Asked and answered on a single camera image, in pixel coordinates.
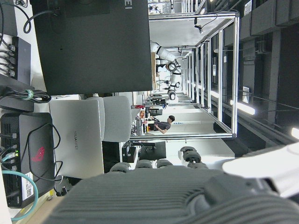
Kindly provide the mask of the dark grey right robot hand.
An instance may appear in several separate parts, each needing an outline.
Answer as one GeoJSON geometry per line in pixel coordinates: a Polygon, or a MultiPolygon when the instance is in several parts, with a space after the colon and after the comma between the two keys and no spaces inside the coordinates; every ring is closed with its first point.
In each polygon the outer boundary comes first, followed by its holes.
{"type": "Polygon", "coordinates": [[[239,158],[179,151],[180,165],[159,160],[81,180],[46,218],[47,224],[296,224],[299,145],[239,158]]]}

